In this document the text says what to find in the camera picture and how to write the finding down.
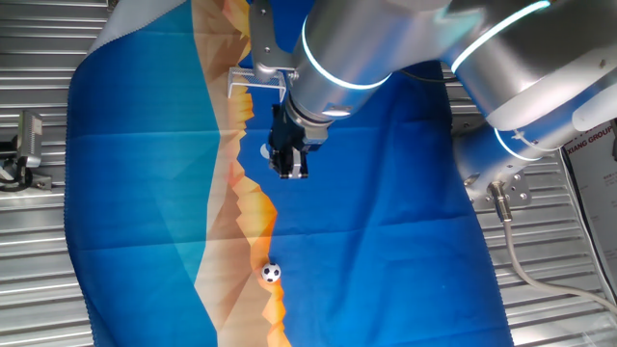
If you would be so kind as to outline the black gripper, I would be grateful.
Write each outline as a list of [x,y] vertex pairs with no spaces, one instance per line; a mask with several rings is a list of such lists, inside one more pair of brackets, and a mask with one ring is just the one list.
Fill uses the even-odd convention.
[[269,166],[280,179],[309,177],[305,142],[306,129],[297,122],[295,110],[288,105],[273,106],[273,123],[269,135]]

